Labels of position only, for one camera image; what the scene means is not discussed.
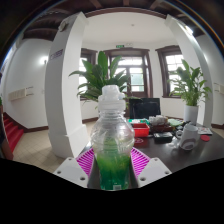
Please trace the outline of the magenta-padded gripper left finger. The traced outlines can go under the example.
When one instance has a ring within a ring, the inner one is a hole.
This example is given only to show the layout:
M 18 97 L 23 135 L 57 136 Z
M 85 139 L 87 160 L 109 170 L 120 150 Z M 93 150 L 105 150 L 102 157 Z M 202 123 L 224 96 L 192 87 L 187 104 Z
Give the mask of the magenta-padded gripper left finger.
M 54 174 L 84 188 L 100 188 L 99 171 L 93 149 L 82 152 L 77 158 L 66 158 Z

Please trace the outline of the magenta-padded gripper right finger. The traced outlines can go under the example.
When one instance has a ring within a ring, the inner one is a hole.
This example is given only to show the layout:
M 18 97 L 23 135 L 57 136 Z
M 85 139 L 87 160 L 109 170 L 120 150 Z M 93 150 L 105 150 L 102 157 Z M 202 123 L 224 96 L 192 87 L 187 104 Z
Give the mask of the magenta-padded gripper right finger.
M 169 168 L 158 157 L 150 158 L 140 150 L 132 148 L 130 189 L 144 187 L 170 174 Z

